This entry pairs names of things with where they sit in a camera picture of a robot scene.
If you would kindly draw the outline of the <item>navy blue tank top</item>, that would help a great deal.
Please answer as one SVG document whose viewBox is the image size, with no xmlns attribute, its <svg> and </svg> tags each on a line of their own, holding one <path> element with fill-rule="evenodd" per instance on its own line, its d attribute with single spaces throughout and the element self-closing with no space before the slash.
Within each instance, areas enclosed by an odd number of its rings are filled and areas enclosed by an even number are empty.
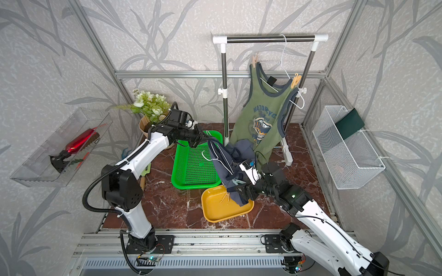
<svg viewBox="0 0 442 276">
<path fill-rule="evenodd" d="M 247 175 L 239 168 L 239 165 L 248 159 L 251 159 L 256 164 L 256 156 L 253 151 L 252 143 L 243 139 L 236 144 L 229 143 L 224 146 L 221 142 L 217 143 L 218 146 L 218 155 L 220 157 L 221 162 L 212 161 L 215 167 L 215 170 L 222 181 L 222 184 L 225 188 L 232 187 L 234 184 L 232 183 L 232 179 L 237 178 L 246 183 L 250 183 L 250 179 Z"/>
</svg>

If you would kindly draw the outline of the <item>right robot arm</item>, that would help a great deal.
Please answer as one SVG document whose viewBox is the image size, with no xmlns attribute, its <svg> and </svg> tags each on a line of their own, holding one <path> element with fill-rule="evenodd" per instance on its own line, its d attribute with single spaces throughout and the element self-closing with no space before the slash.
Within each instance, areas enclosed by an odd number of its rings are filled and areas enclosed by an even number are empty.
<svg viewBox="0 0 442 276">
<path fill-rule="evenodd" d="M 227 164 L 219 176 L 227 185 L 227 191 L 239 197 L 239 202 L 267 196 L 316 234 L 314 239 L 298 225 L 290 223 L 280 232 L 280 242 L 285 251 L 297 251 L 311 257 L 334 276 L 388 274 L 388 258 L 380 252 L 371 252 L 350 237 L 310 194 L 288 181 L 278 164 L 267 163 L 260 171 L 254 165 L 251 160 Z"/>
</svg>

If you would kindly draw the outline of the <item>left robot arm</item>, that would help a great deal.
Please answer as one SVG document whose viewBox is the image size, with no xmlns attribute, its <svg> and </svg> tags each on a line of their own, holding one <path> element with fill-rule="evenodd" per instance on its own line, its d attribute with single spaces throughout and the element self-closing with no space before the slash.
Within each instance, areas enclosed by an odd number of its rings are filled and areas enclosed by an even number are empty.
<svg viewBox="0 0 442 276">
<path fill-rule="evenodd" d="M 177 104 L 173 103 L 166 117 L 148 129 L 147 138 L 133 153 L 117 164 L 102 169 L 101 175 L 90 184 L 82 197 L 84 208 L 94 213 L 117 214 L 128 227 L 130 239 L 141 242 L 145 247 L 155 245 L 155 230 L 143 210 L 143 190 L 138 179 L 145 168 L 169 146 L 181 140 L 195 148 L 209 138 L 189 113 L 179 110 Z M 102 197 L 112 206 L 111 209 L 89 204 L 89 195 L 98 184 L 101 184 Z"/>
</svg>

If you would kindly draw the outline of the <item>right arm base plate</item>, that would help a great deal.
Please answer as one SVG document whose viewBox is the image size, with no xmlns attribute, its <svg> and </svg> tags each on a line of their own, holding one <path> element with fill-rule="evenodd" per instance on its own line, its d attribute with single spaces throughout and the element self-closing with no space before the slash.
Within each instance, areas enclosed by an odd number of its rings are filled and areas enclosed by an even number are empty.
<svg viewBox="0 0 442 276">
<path fill-rule="evenodd" d="M 281 238 L 277 235 L 263 235 L 261 238 L 262 244 L 265 246 L 265 251 L 268 254 L 286 253 L 282 247 Z"/>
</svg>

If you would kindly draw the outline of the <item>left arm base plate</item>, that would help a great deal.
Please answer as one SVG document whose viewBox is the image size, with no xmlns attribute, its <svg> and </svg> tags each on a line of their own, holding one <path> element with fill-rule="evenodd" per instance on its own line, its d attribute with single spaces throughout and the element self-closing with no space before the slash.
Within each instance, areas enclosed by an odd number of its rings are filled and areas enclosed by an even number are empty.
<svg viewBox="0 0 442 276">
<path fill-rule="evenodd" d="M 131 235 L 125 247 L 127 254 L 171 254 L 174 245 L 174 235 L 158 235 L 138 239 Z"/>
</svg>

